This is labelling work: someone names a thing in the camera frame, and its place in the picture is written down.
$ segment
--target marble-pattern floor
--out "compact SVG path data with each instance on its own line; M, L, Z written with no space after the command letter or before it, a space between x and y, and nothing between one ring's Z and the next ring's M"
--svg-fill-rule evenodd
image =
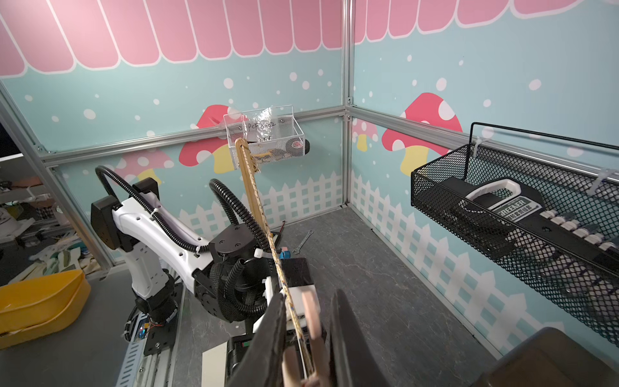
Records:
M392 386L468 386L495 359L355 215L341 209L286 226L281 246L308 258L329 326L331 297L343 289L376 362ZM186 294L173 387L201 385L202 353L243 334L243 323L208 314Z

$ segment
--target wrench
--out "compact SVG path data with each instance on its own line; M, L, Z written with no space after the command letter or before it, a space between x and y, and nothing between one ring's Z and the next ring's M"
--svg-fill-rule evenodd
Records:
M303 238L303 240L301 241L301 243L299 244L299 246L297 248L294 249L294 251L292 251L294 254L299 254L301 252L301 247L303 247L303 244L305 242L307 242L307 240L309 239L310 235L312 235L314 233L314 230L310 230L308 232L307 235L305 235L305 238Z

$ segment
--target white picket fence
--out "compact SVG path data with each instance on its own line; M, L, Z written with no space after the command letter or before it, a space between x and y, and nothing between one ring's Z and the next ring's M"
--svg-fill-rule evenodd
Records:
M342 176L333 172L329 178L321 175L317 181L310 178L306 184L297 180L294 187L284 184L280 191L271 187L267 194L261 193L261 201L271 227L280 225L284 220L298 220L342 204ZM249 208L247 195L243 194L241 202ZM193 214L181 210L178 218L208 239L230 224L217 201L213 201L210 209L197 206Z
M495 287L493 271L477 274L468 253L451 253L447 238L433 239L429 225L419 227L413 213L405 217L400 203L394 206L389 195L383 198L378 188L372 190L370 182L354 172L351 194L352 204L501 353L544 326L564 330L562 322L542 324L533 318L526 312L524 294L502 293Z

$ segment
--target yellow mushroom stem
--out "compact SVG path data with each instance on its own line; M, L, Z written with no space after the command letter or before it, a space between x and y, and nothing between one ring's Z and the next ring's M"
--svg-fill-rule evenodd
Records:
M400 171L410 176L410 173L428 162L429 149L421 145L406 148L406 154L400 165Z

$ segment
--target rope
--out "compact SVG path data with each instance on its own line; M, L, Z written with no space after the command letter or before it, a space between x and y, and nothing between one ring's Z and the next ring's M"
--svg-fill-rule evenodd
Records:
M238 139L237 142L245 141L244 139ZM245 146L237 146L237 149L241 150L243 154L243 165L240 165L241 169L243 167L247 168L247 175L249 176L249 180L251 182L252 194L256 199L257 208L256 211L258 214L253 214L254 218L261 224L267 224L266 216L264 215L264 209L262 208L262 202L260 201L260 194L258 191L258 187L256 186L256 178L254 176L254 171L251 168L252 162L250 160L251 154L249 154L249 147ZM307 369L307 374L311 375L314 373L314 367L310 360L310 353L308 352L307 345L305 344L305 339L303 338L303 330L301 329L301 323L299 322L299 317L297 316L297 311L295 309L295 304L292 300L292 296L290 295L290 289L288 289L288 281L286 281L286 277L284 275L284 270L282 269L282 262L279 259L279 256L276 252L277 248L275 247L275 241L273 240L273 234L269 229L266 232L267 238L269 239L269 246L271 247L271 253L273 254L273 261L275 262L275 269L277 270L277 277L279 277L279 281L282 283L282 288L284 290L284 294L286 295L286 306L288 307L288 312L290 313L290 317L292 318L292 324L295 327L295 332L297 334L297 342L299 344L299 348L301 349L301 356L303 357L303 363Z

